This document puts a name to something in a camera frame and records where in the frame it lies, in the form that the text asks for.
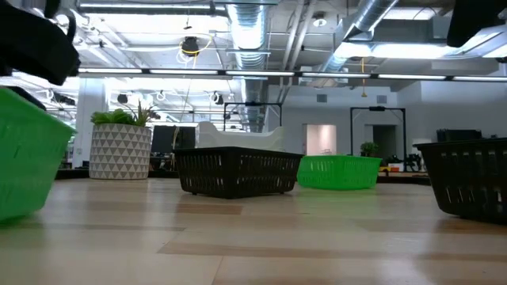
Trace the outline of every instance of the green plant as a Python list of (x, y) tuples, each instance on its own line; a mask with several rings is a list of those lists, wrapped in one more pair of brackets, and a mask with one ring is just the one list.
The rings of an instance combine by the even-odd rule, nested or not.
[(143, 108), (141, 106), (141, 101), (139, 101), (139, 104), (137, 106), (137, 113), (134, 112), (130, 107), (127, 106), (132, 111), (131, 114), (125, 112), (122, 109), (116, 109), (114, 112), (95, 112), (92, 115), (91, 122), (93, 124), (99, 125), (99, 124), (127, 124), (127, 125), (133, 125), (133, 126), (139, 126), (139, 127), (146, 127), (146, 124), (150, 121), (151, 117), (151, 109), (153, 107), (149, 108)]
[(374, 142), (364, 142), (361, 145), (361, 155), (371, 157), (379, 151), (379, 145)]

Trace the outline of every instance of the metal frame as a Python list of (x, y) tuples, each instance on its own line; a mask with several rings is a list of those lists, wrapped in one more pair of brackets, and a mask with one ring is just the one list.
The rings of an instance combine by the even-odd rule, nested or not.
[(368, 110), (370, 112), (384, 112), (386, 110), (399, 110), (402, 112), (403, 122), (403, 172), (406, 171), (406, 110), (405, 108), (388, 108), (388, 107), (351, 107), (350, 108), (350, 154), (354, 155), (354, 110)]
[(282, 125), (282, 104), (281, 103), (257, 103), (257, 102), (245, 102), (245, 103), (236, 103), (236, 102), (226, 102), (223, 103), (223, 131), (225, 131), (225, 124), (227, 122), (226, 115), (227, 115), (227, 106), (228, 105), (245, 105), (246, 107), (258, 107), (258, 106), (278, 106), (280, 109), (280, 126)]

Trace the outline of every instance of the white geometric planter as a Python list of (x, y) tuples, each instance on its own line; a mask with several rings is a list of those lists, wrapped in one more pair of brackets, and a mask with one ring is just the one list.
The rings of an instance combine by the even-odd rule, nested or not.
[(151, 130), (118, 123), (93, 126), (90, 178), (147, 179)]

